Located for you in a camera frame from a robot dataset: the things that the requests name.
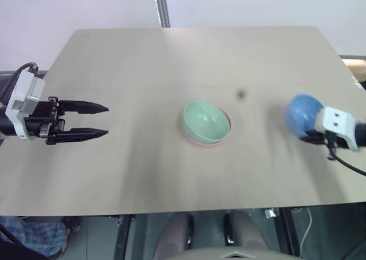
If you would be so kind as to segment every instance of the person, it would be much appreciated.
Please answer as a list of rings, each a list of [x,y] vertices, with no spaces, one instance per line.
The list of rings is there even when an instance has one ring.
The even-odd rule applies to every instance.
[[[28,251],[24,249],[27,248],[49,259],[57,259],[66,250],[71,236],[79,231],[80,223],[80,217],[63,217],[60,222],[45,223],[26,222],[16,216],[0,216],[0,239],[4,241],[0,258],[6,259],[9,253],[6,250],[14,250],[19,252],[16,259],[25,259],[23,257]]]

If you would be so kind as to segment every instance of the table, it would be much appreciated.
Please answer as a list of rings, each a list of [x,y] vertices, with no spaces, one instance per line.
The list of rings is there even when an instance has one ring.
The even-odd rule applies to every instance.
[[[78,30],[46,74],[43,95],[109,107],[66,128],[109,134],[1,147],[1,215],[103,215],[366,201],[365,179],[299,141],[283,114],[293,96],[365,118],[366,92],[314,27]],[[244,99],[238,98],[244,91]],[[184,105],[233,119],[216,147],[192,144]],[[366,170],[365,150],[338,155]]]

